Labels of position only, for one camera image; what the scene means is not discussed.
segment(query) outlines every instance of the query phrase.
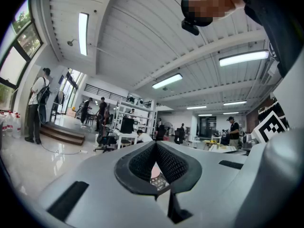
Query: cable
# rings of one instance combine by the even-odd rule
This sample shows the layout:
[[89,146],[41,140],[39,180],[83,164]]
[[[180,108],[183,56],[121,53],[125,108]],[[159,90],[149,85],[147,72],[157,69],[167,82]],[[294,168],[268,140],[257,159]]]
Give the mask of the cable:
[[42,146],[45,150],[47,150],[47,151],[49,151],[49,152],[52,152],[52,153],[55,153],[55,154],[78,154],[78,153],[80,153],[80,151],[78,151],[78,152],[76,152],[76,153],[59,153],[59,150],[57,150],[56,152],[55,152],[55,151],[51,151],[51,150],[46,149],[46,148],[42,145],[41,142],[40,142],[40,144],[41,144],[41,146]]

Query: white table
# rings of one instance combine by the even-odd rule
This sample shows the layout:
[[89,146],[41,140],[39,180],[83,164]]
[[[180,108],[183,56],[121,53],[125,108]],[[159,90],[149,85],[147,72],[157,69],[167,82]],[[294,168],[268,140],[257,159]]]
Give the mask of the white table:
[[195,144],[195,147],[193,147],[194,149],[197,149],[198,148],[198,143],[200,143],[201,141],[198,141],[198,140],[191,140],[189,141],[190,143],[194,143]]
[[236,151],[236,148],[234,146],[222,146],[218,147],[217,144],[214,144],[210,147],[209,151],[211,152],[217,152],[217,153],[226,153],[230,151]]
[[211,140],[214,140],[214,141],[215,141],[216,139],[218,139],[218,142],[220,143],[220,139],[221,139],[221,138],[222,138],[222,137],[215,137],[215,136],[212,136],[212,137],[211,137]]
[[121,133],[119,130],[115,129],[113,131],[114,134],[116,134],[116,136],[118,136],[118,147],[117,149],[120,149],[120,145],[122,143],[122,138],[132,138],[134,139],[134,144],[137,144],[137,133],[133,132],[133,133]]

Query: black mesh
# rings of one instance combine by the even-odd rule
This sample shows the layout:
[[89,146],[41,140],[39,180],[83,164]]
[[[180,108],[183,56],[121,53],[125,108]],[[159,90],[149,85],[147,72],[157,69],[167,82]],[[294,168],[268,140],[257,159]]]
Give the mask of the black mesh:
[[162,146],[157,146],[157,164],[170,184],[183,176],[189,167],[181,157]]
[[150,182],[151,171],[156,162],[155,145],[134,156],[129,163],[130,171],[138,178]]

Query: fluorescent ceiling light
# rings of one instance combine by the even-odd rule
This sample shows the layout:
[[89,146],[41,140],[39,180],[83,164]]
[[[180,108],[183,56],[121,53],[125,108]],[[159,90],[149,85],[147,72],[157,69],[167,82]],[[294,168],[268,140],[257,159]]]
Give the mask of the fluorescent ceiling light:
[[171,84],[171,83],[176,82],[176,81],[181,80],[181,79],[182,79],[182,75],[181,74],[176,74],[176,75],[174,75],[170,78],[166,78],[166,79],[162,80],[161,82],[154,84],[152,87],[154,89],[158,89],[160,87],[166,86],[168,84]]
[[80,46],[80,53],[85,56],[87,56],[86,36],[87,36],[88,21],[89,21],[89,15],[87,13],[79,13],[79,20],[78,20],[79,46]]
[[227,112],[227,113],[223,113],[224,115],[228,115],[228,114],[238,114],[238,112]]
[[231,103],[224,103],[224,105],[240,105],[240,104],[245,104],[247,101],[239,101],[239,102],[231,102]]
[[236,63],[266,59],[268,58],[268,54],[269,54],[268,50],[262,50],[262,51],[241,53],[230,57],[223,57],[219,59],[219,65],[223,67]]
[[202,106],[187,107],[188,110],[191,110],[191,109],[201,109],[201,108],[206,108],[206,106],[202,105]]

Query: metal shelf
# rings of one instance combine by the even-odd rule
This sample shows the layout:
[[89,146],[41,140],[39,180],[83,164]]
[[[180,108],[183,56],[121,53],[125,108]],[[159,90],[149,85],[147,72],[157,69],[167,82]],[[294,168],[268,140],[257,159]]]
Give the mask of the metal shelf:
[[120,104],[125,105],[125,106],[129,106],[129,107],[134,108],[134,109],[142,110],[142,111],[145,111],[145,112],[154,112],[153,110],[150,110],[148,108],[145,108],[145,107],[142,107],[142,106],[139,106],[139,105],[134,105],[134,104],[131,104],[131,103],[125,102],[125,101],[122,101]]
[[125,114],[125,115],[133,116],[134,118],[138,117],[138,118],[144,118],[144,119],[151,120],[151,118],[149,118],[149,117],[144,117],[144,116],[136,116],[136,115],[134,115],[134,114],[127,113],[127,112],[121,112],[121,111],[119,111],[118,113],[122,113],[122,114]]

